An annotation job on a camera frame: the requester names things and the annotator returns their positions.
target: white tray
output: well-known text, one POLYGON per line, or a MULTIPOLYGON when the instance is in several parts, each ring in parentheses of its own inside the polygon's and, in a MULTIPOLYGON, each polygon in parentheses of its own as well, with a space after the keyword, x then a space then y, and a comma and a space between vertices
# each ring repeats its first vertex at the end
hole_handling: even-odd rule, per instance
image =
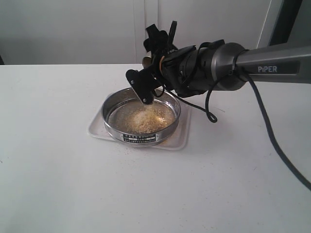
MULTIPOLYGON (((154 148, 164 150, 180 150, 186 145, 189 133, 191 107, 182 102, 180 102, 180 106, 181 113, 179 117, 179 123, 175 132, 164 142, 160 143, 159 145, 153 146, 154 148)), ((105 129, 101 108, 92 120, 88 128, 88 134, 95 138, 117 142, 109 135, 109 133, 105 129)))

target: table surface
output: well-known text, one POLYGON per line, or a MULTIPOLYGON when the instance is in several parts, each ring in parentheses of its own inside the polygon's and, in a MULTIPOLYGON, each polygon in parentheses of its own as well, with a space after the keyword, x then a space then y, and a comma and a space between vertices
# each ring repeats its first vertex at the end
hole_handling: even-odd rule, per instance
MULTIPOLYGON (((310 233, 311 193, 274 151, 249 84, 212 94, 216 124, 194 109, 180 151, 90 137, 130 68, 141 65, 0 66, 0 232, 310 233)), ((311 85, 258 88, 310 180, 311 85)))

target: sticker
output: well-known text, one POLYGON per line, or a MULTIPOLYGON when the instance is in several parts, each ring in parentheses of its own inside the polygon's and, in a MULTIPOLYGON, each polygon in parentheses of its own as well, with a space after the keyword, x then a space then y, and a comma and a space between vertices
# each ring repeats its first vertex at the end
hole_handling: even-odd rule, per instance
POLYGON ((157 134, 150 134, 150 135, 144 135, 144 136, 134 136, 134 135, 128 135, 123 134, 123 141, 124 142, 130 142, 130 143, 150 143, 155 142, 158 140, 157 134))

